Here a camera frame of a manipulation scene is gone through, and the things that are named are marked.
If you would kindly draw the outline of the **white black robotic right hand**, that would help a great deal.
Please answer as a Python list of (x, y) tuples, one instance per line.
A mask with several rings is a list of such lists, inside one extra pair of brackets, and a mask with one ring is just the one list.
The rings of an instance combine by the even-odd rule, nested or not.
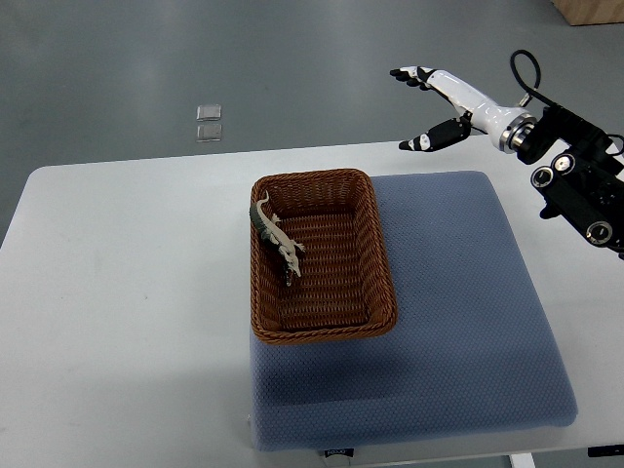
[(390, 75), (410, 87), (436, 92), (457, 113), (455, 118), (400, 142), (401, 150), (434, 152), (457, 144), (477, 131), (489, 136), (498, 150), (512, 153), (537, 124), (537, 119), (524, 108), (501, 106), (445, 70), (407, 66), (391, 70)]

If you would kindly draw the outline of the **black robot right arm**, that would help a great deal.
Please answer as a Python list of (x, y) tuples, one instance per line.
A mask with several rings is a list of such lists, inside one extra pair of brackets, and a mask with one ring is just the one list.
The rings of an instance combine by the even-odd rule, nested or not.
[(534, 164), (557, 141), (567, 148), (533, 171), (530, 183), (543, 197), (540, 217), (561, 216), (590, 245), (623, 255), (623, 164), (608, 152), (612, 136), (571, 111), (551, 105), (513, 148)]

